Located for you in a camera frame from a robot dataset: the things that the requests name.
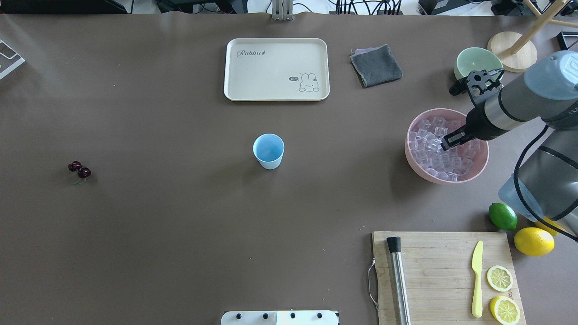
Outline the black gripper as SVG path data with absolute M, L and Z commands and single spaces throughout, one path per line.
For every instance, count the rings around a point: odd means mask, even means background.
M 441 147 L 448 151 L 473 139 L 490 140 L 490 121 L 483 108 L 472 109 L 462 127 L 441 138 Z

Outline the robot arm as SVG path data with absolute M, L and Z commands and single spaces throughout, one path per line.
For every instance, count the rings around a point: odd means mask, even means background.
M 561 50 L 506 86 L 503 69 L 472 71 L 451 88 L 474 105 L 465 124 L 442 139 L 448 150 L 492 140 L 535 118 L 545 127 L 524 148 L 499 197 L 531 221 L 577 240 L 577 53 Z

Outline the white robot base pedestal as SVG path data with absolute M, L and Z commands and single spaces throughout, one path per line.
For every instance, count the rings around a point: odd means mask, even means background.
M 229 311 L 221 325 L 339 325 L 339 312 L 331 310 Z

